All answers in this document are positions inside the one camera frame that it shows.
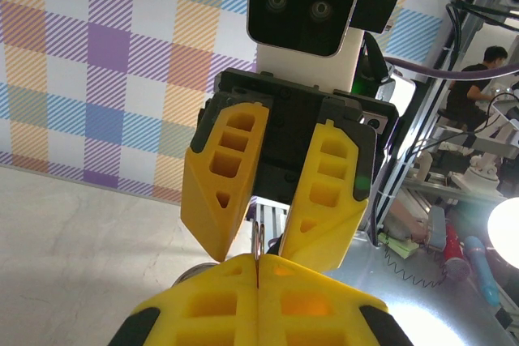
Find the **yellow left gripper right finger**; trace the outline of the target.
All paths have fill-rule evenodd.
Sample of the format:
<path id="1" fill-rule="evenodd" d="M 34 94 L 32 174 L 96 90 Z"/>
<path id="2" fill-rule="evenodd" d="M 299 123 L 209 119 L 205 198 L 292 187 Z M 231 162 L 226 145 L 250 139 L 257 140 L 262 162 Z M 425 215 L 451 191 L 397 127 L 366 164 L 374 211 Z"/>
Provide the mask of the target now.
<path id="1" fill-rule="evenodd" d="M 259 259 L 259 345 L 411 345 L 380 299 L 280 256 Z"/>

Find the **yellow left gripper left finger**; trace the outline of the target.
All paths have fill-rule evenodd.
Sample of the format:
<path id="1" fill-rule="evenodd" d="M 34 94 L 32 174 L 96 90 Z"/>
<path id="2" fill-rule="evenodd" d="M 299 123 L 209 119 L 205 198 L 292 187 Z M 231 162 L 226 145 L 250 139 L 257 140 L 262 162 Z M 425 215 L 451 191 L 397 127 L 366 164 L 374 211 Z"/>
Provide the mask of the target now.
<path id="1" fill-rule="evenodd" d="M 111 345 L 257 345 L 255 258 L 242 254 L 142 302 Z"/>

